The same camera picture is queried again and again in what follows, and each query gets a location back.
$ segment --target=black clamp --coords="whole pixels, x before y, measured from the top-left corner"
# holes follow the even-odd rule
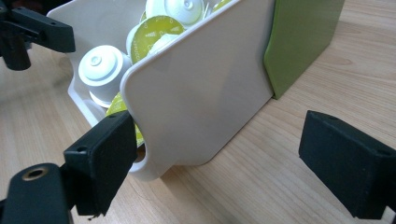
[[[0,223],[71,223],[105,215],[137,158],[128,111],[101,120],[64,152],[65,164],[43,163],[14,175],[0,202]]]
[[[9,69],[30,67],[26,49],[31,43],[59,52],[76,51],[71,26],[25,7],[10,9],[0,0],[0,56]]]
[[[299,153],[353,217],[380,219],[386,206],[396,211],[391,147],[338,118],[308,111]]]

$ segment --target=white coffee capsule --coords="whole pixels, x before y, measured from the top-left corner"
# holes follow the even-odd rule
[[[88,86],[91,98],[100,106],[109,107],[120,91],[120,81],[131,60],[118,49],[103,45],[91,49],[78,66],[79,78]]]

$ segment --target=wooden table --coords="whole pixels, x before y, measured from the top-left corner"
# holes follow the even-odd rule
[[[0,198],[9,179],[90,129],[67,94],[67,58],[34,46],[32,67],[0,73]],[[358,220],[299,159],[307,110],[336,116],[396,148],[396,1],[346,0],[330,46],[209,163],[140,182],[128,175],[107,215],[76,223],[390,223]]]

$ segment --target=yellow coffee capsule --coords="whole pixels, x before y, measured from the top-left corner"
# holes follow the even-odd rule
[[[224,7],[229,2],[231,2],[231,0],[221,0],[219,3],[213,6],[212,12],[219,10],[221,7]]]
[[[106,116],[110,116],[112,114],[121,112],[127,110],[126,108],[126,104],[124,103],[124,101],[122,100],[121,94],[120,92],[116,95],[116,97],[114,97],[113,101],[111,102],[110,107],[108,108],[107,112],[106,112]],[[143,138],[142,133],[140,132],[139,128],[137,127],[137,125],[134,125],[134,131],[136,132],[136,144],[137,147],[142,146],[145,143],[145,140]]]
[[[163,35],[180,35],[183,32],[183,25],[169,16],[155,16],[140,22],[126,39],[126,48],[132,63],[145,58]]]

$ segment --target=white plastic container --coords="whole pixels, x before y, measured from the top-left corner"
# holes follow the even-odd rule
[[[211,8],[218,2],[207,3]],[[78,63],[100,45],[123,50],[145,5],[144,0],[74,0],[49,14],[74,28],[69,94],[92,126],[105,110],[79,79]],[[271,98],[262,57],[273,11],[274,0],[233,0],[125,73],[120,91],[146,140],[146,156],[134,163],[134,176],[151,180],[175,164],[209,161]]]

